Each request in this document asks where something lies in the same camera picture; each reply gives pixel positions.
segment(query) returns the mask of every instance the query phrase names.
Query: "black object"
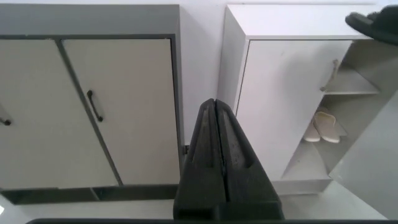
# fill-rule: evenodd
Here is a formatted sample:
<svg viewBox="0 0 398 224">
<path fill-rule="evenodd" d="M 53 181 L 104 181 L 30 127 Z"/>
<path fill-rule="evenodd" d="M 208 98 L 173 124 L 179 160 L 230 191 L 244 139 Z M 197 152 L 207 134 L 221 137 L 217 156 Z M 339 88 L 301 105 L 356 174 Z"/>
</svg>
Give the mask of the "black object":
<svg viewBox="0 0 398 224">
<path fill-rule="evenodd" d="M 387 6 L 368 16 L 352 12 L 346 17 L 346 23 L 375 40 L 398 45 L 398 6 Z"/>
<path fill-rule="evenodd" d="M 0 118 L 0 123 L 2 123 L 5 126 L 10 126 L 11 125 L 11 121 L 8 119 L 2 119 Z"/>
<path fill-rule="evenodd" d="M 278 195 L 231 108 L 204 102 L 193 132 L 174 219 L 282 220 Z"/>
<path fill-rule="evenodd" d="M 97 109 L 96 109 L 96 107 L 95 107 L 95 105 L 94 105 L 94 102 L 93 102 L 93 95 L 94 95 L 93 91 L 92 91 L 92 90 L 88 90 L 88 92 L 87 92 L 87 97 L 88 97 L 88 100 L 90 101 L 91 107 L 93 108 L 95 117 L 97 118 L 97 120 L 98 120 L 99 122 L 102 122 L 102 121 L 104 120 L 104 118 L 103 118 L 102 116 L 100 116 L 100 115 L 98 114 L 98 112 L 97 112 Z"/>
</svg>

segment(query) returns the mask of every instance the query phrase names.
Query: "cabinet door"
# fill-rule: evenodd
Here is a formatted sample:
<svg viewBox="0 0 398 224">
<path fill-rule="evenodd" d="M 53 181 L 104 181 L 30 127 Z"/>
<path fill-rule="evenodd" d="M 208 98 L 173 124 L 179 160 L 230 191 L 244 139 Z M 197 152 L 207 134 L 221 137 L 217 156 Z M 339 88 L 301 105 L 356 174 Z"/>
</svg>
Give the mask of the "cabinet door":
<svg viewBox="0 0 398 224">
<path fill-rule="evenodd" d="M 94 107 L 103 116 L 98 127 L 122 182 L 178 183 L 170 41 L 66 40 L 63 44 L 83 91 L 93 92 Z"/>
<path fill-rule="evenodd" d="M 0 187 L 116 185 L 51 40 L 0 40 Z"/>
<path fill-rule="evenodd" d="M 271 180 L 282 177 L 349 40 L 251 41 L 237 117 Z"/>
</svg>

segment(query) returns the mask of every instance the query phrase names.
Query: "slipper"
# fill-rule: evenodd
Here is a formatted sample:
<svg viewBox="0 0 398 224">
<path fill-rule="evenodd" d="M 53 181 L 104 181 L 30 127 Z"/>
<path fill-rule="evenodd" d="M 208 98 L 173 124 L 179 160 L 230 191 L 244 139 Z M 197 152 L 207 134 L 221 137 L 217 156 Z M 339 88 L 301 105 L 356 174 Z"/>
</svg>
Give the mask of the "slipper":
<svg viewBox="0 0 398 224">
<path fill-rule="evenodd" d="M 313 126 L 312 121 L 307 127 L 307 130 L 304 133 L 303 139 L 307 142 L 318 142 L 321 140 L 321 136 L 319 136 L 318 131 Z"/>
<path fill-rule="evenodd" d="M 314 116 L 314 127 L 318 130 L 319 135 L 328 142 L 339 143 L 340 136 L 335 130 L 336 118 L 323 111 L 318 111 Z"/>
</svg>

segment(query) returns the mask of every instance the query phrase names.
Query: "floor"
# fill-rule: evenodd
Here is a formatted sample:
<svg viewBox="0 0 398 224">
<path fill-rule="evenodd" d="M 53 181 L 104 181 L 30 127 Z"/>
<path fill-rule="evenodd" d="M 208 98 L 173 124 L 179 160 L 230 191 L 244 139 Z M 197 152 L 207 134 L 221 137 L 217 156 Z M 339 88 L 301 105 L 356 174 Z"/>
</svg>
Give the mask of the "floor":
<svg viewBox="0 0 398 224">
<path fill-rule="evenodd" d="M 337 182 L 322 194 L 282 196 L 281 201 L 286 219 L 386 219 Z M 0 205 L 4 208 L 0 223 L 25 224 L 35 218 L 173 218 L 173 200 L 14 206 L 0 197 Z"/>
</svg>

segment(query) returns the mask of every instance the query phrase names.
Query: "cabinet top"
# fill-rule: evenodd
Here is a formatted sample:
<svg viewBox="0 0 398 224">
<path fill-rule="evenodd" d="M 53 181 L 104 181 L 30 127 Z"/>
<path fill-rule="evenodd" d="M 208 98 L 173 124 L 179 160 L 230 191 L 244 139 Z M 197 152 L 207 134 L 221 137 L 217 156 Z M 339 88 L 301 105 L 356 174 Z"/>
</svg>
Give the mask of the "cabinet top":
<svg viewBox="0 0 398 224">
<path fill-rule="evenodd" d="M 179 32 L 178 5 L 0 4 L 0 36 Z"/>
<path fill-rule="evenodd" d="M 247 39 L 368 39 L 345 22 L 351 12 L 377 5 L 228 5 Z"/>
</svg>

